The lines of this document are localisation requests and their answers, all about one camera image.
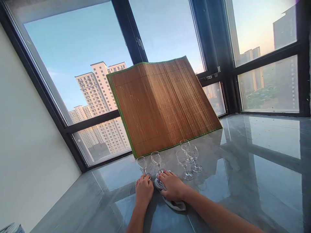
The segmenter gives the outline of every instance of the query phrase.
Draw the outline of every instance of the marble floor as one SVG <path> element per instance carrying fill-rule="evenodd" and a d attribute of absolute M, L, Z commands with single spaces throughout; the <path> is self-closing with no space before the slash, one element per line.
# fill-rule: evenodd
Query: marble floor
<path fill-rule="evenodd" d="M 183 182 L 265 232 L 310 232 L 311 120 L 231 115 L 221 123 L 190 142 L 203 172 Z M 177 150 L 161 152 L 162 167 L 181 177 Z M 156 166 L 147 161 L 154 179 Z M 31 233 L 125 232 L 140 176 L 133 155 L 81 175 Z M 191 207 L 173 211 L 155 190 L 144 232 L 210 230 Z"/>

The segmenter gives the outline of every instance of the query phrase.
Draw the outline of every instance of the blue sky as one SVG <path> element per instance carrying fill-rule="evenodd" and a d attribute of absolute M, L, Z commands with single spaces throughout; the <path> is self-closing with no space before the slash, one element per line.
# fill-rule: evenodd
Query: blue sky
<path fill-rule="evenodd" d="M 195 72 L 204 71 L 188 0 L 129 2 L 150 62 L 187 55 Z M 294 2 L 233 0 L 241 53 L 257 46 L 262 53 L 273 50 L 272 23 Z M 111 2 L 25 27 L 69 111 L 86 105 L 75 76 L 91 72 L 90 64 L 133 65 Z"/>

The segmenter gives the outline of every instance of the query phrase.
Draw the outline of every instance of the window latch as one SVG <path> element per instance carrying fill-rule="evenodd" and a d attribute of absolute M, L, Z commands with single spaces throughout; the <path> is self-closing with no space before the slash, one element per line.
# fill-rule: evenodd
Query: window latch
<path fill-rule="evenodd" d="M 142 43 L 142 41 L 141 41 L 138 37 L 136 37 L 136 42 L 137 42 L 138 45 L 142 48 L 142 50 L 144 50 L 143 43 Z"/>

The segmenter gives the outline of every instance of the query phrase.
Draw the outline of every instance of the gray cloth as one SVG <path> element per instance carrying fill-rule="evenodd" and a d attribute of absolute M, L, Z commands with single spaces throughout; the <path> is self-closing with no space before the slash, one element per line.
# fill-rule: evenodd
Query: gray cloth
<path fill-rule="evenodd" d="M 166 191 L 166 187 L 164 186 L 162 181 L 160 181 L 158 178 L 155 178 L 155 187 L 159 192 L 161 192 L 162 189 L 164 189 Z M 186 210 L 186 205 L 183 201 L 180 201 L 180 202 L 168 201 L 163 195 L 162 195 L 162 197 L 163 197 L 163 200 L 166 202 L 166 204 L 169 207 L 171 207 L 172 209 L 177 210 L 177 211 L 185 211 Z"/>

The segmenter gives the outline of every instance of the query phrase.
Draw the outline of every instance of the black window frame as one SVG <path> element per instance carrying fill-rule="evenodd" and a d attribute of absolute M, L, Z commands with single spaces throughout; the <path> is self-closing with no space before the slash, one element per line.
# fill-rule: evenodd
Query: black window frame
<path fill-rule="evenodd" d="M 111 0 L 111 2 L 133 64 L 148 62 L 145 50 L 143 50 L 136 42 L 137 38 L 140 39 L 141 37 L 129 1 Z M 301 0 L 296 4 L 297 42 L 259 57 L 237 68 L 234 66 L 225 0 L 189 0 L 189 4 L 197 33 L 203 66 L 206 70 L 197 74 L 197 77 L 202 87 L 220 83 L 226 113 L 218 116 L 219 118 L 233 113 L 310 117 L 308 25 L 310 18 L 307 14 L 305 1 Z M 53 96 L 51 95 L 47 84 L 42 78 L 42 74 L 38 70 L 34 60 L 31 58 L 31 55 L 25 46 L 24 39 L 21 37 L 19 30 L 13 21 L 13 17 L 10 15 L 3 0 L 0 0 L 0 23 L 6 31 L 35 88 L 46 105 L 47 110 L 82 172 L 89 171 L 95 167 L 112 162 L 132 153 L 132 151 L 129 150 L 116 157 L 88 166 L 88 163 L 83 156 L 83 151 L 85 151 L 86 148 L 84 145 L 77 143 L 78 138 L 77 136 L 74 137 L 73 133 L 120 117 L 119 111 L 114 110 L 76 124 L 67 125 L 64 120 L 65 113 L 60 111 L 63 107 L 66 109 L 65 105 L 62 101 L 59 102 L 56 100 L 56 98 L 60 98 L 60 96 L 54 96 L 54 93 L 58 93 L 55 87 L 53 87 L 55 88 Z M 267 113 L 242 111 L 237 76 L 293 55 L 298 55 L 300 112 Z"/>

